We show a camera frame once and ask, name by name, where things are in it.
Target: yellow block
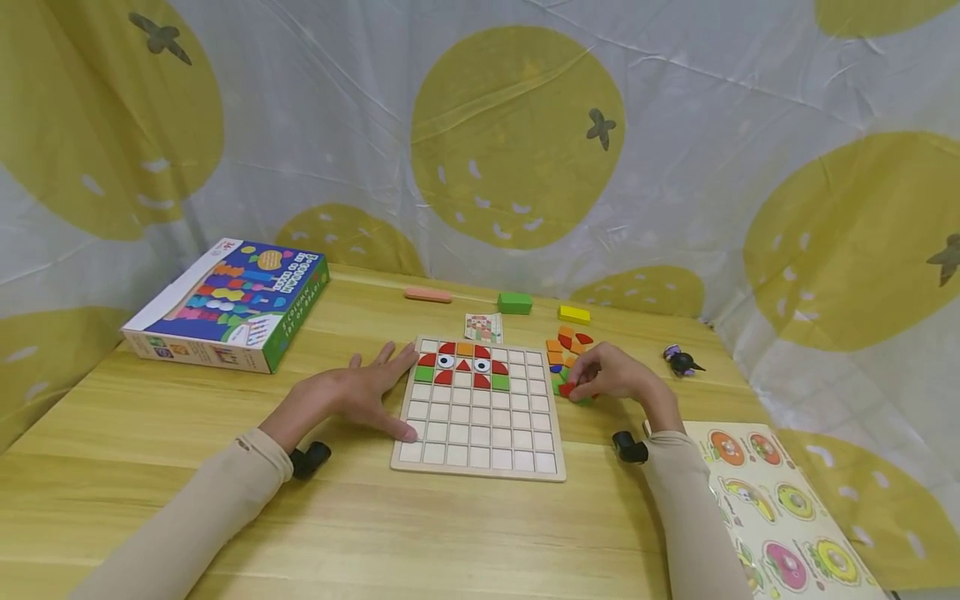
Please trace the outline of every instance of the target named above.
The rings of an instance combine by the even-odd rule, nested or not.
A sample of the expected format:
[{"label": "yellow block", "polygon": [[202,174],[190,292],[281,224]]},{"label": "yellow block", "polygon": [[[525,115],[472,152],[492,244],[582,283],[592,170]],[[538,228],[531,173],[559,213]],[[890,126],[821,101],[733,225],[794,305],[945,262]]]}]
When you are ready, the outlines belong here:
[{"label": "yellow block", "polygon": [[582,308],[574,308],[573,306],[561,304],[557,310],[557,317],[561,321],[570,321],[571,323],[580,325],[590,324],[590,313]]}]

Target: small card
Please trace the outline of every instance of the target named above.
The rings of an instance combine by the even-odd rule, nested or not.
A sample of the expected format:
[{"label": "small card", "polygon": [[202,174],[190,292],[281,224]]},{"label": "small card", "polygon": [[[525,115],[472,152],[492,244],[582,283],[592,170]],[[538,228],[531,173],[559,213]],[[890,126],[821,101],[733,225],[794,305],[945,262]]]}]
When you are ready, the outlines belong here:
[{"label": "small card", "polygon": [[503,320],[500,313],[492,315],[466,314],[464,337],[475,342],[503,344]]}]

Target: black toy figure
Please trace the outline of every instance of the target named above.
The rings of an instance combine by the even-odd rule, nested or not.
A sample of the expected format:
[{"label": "black toy figure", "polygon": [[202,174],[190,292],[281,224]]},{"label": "black toy figure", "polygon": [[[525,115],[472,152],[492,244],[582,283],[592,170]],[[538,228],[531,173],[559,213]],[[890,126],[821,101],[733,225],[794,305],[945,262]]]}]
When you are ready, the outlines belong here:
[{"label": "black toy figure", "polygon": [[698,365],[693,357],[680,350],[676,344],[671,344],[663,351],[663,359],[670,364],[670,370],[678,377],[690,377],[696,371],[706,371]]}]

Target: green block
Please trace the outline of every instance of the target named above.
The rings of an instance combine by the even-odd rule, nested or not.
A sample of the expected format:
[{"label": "green block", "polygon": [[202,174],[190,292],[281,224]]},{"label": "green block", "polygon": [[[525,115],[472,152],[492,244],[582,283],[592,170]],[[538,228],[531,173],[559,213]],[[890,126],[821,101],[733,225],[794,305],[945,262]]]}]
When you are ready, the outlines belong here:
[{"label": "green block", "polygon": [[502,390],[504,392],[510,391],[510,377],[508,375],[494,375],[493,379],[493,388],[495,390]]},{"label": "green block", "polygon": [[496,306],[505,315],[529,315],[534,307],[534,299],[529,294],[500,292],[500,296],[496,299]]},{"label": "green block", "polygon": [[433,381],[433,368],[417,367],[417,370],[414,371],[414,381],[422,381],[424,383]]}]

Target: grid board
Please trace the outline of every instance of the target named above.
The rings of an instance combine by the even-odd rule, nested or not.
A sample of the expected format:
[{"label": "grid board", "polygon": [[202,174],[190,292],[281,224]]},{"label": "grid board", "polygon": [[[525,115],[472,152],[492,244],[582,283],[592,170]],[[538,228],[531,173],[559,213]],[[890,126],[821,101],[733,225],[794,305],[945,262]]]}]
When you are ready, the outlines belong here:
[{"label": "grid board", "polygon": [[396,442],[397,470],[566,480],[557,406],[540,350],[417,339],[400,418],[418,440]]}]

